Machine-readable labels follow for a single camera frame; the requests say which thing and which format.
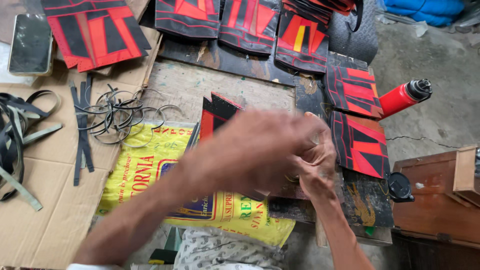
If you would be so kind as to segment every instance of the red and black leather piece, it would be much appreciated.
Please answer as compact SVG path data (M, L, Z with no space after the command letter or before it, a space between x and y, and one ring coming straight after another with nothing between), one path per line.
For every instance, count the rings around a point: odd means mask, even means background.
M390 164L385 133L377 121L333 111L330 129L340 166L388 179Z
M156 0L155 28L189 39L218 37L220 0Z
M380 119L384 111L378 99L375 77L367 71L328 66L327 96L334 108Z
M79 72L147 56L148 40L125 0L41 0L68 68Z
M324 9L336 11L344 16L348 16L350 12L354 11L357 17L357 23L352 29L350 23L346 23L347 29L350 32L356 32L361 24L363 14L363 0L283 0L290 1L290 5L294 5L296 9L301 9L310 15L322 14Z
M284 9L280 16L275 60L294 70L325 73L329 39L325 33L323 23Z
M248 54L270 55L280 0L227 0L218 40Z
M242 107L221 95L212 92L212 99L204 97L202 110L202 122L200 125L200 140L205 140L213 134L213 131L221 127Z

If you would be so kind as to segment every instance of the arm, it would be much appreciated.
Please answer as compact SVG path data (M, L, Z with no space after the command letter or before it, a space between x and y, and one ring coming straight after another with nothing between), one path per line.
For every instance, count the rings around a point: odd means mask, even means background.
M360 249L357 238L345 219L338 198L314 198L312 203L318 217L322 221L332 252L335 269L374 269L362 249Z
M316 118L310 113L305 115ZM294 158L300 172L300 185L310 197L322 222L335 269L372 270L374 268L360 249L335 194L336 151L331 131L325 122L323 124L324 128L318 136L318 145Z
M288 157L315 145L308 138L320 128L318 120L283 111L237 113L166 176L110 213L87 236L73 262L122 265L182 203L217 190L268 190L280 184L278 179L293 169Z
M166 177L129 202L118 206L87 236L73 263L122 265L143 246L163 218L188 200L179 183L186 182L184 168L174 168Z

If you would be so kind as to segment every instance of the white printed cloth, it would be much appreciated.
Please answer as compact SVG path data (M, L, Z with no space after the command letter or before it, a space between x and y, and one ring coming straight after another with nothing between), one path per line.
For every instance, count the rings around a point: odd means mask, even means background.
M283 251L237 240L227 233L189 229L175 258L174 270L287 270Z

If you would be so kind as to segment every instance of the crack in floor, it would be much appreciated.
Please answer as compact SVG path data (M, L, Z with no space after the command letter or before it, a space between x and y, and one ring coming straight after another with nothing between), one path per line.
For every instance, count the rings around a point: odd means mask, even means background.
M435 144L438 144L440 146L443 146L443 147L447 147L447 148L460 148L460 147L456 147L456 146L449 146L449 145L444 145L444 144L441 144L441 143L437 143L435 142L434 140L430 139L430 138L427 138L427 137L421 137L421 138L412 138L410 136L397 136L397 137L394 137L394 138L390 138L390 139L387 139L387 141L393 141L393 140L396 140L396 139L400 139L400 138L408 138L408 139L412 139L412 140L416 140L416 141L422 141L424 139L427 139Z

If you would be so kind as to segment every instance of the gray fabric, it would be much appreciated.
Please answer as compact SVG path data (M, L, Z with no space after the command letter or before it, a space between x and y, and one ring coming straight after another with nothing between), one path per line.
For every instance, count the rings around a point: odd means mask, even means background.
M197 228L183 233L174 270L286 270L283 259L283 251Z
M357 17L348 17L334 12L328 27L328 50L362 60L370 64L378 50L375 29L376 0L363 1L363 18L360 28L355 33L347 30L345 22L355 27Z

